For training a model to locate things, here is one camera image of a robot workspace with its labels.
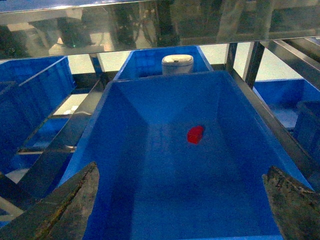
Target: red object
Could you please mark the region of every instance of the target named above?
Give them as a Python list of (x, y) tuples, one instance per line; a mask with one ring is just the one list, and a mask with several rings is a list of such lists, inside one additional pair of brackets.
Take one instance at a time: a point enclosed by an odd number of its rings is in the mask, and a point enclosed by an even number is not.
[(202, 139), (204, 130), (205, 129), (203, 126), (195, 126), (191, 128), (186, 136), (188, 142), (192, 144), (198, 144)]

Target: blue plastic bin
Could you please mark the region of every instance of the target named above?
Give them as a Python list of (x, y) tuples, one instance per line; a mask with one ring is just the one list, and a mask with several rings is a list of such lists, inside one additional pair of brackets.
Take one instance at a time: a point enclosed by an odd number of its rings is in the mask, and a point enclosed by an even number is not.
[(67, 57), (47, 57), (0, 64), (1, 172), (6, 172), (18, 148), (75, 88), (68, 63)]
[(320, 91), (305, 79), (256, 81), (253, 91), (289, 130), (293, 130), (298, 119), (298, 102), (320, 100)]
[(153, 48), (132, 51), (113, 80), (162, 75), (162, 59), (167, 55), (173, 54), (193, 56), (194, 73), (213, 71), (199, 46)]
[(84, 239), (281, 239), (262, 174), (278, 166), (309, 186), (225, 71), (110, 82), (60, 184), (92, 161)]
[(299, 102), (298, 109), (293, 136), (320, 163), (320, 101)]

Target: stainless steel bar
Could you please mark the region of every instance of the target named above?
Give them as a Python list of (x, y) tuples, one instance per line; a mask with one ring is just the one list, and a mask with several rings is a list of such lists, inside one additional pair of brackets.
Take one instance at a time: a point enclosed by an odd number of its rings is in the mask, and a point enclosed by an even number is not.
[(0, 1), (0, 59), (314, 37), (319, 16), (318, 0)]
[(81, 138), (103, 93), (98, 81), (50, 145), (19, 181), (18, 185), (37, 198), (50, 193), (68, 165), (68, 156)]
[(225, 70), (231, 73), (234, 69), (234, 63), (236, 59), (237, 43), (230, 43), (225, 53)]
[[(70, 149), (70, 153), (73, 154), (76, 151), (77, 147), (74, 146)], [(17, 152), (18, 155), (40, 155), (43, 154), (46, 149), (38, 147), (22, 148)]]
[(315, 191), (320, 192), (320, 164), (310, 157), (308, 153), (298, 144), (298, 142), (286, 130), (286, 128), (277, 120), (270, 108), (264, 102), (262, 102), (261, 99), (259, 99), (259, 97), (242, 80), (235, 70), (232, 71), (231, 75), (243, 94), (247, 97), (255, 110), (276, 136), (284, 150), (299, 168), (303, 176), (307, 179)]
[(37, 199), (0, 173), (0, 209), (17, 217), (36, 204)]
[(244, 67), (243, 80), (251, 89), (254, 87), (264, 51), (265, 47), (260, 42), (254, 41), (250, 44)]
[(287, 39), (285, 42), (320, 63), (320, 40), (316, 38)]
[(261, 44), (320, 90), (320, 63), (282, 40)]
[(95, 74), (97, 77), (99, 77), (103, 73), (103, 70), (102, 70), (98, 55), (96, 53), (90, 53), (89, 57), (90, 57), (92, 65), (93, 65)]

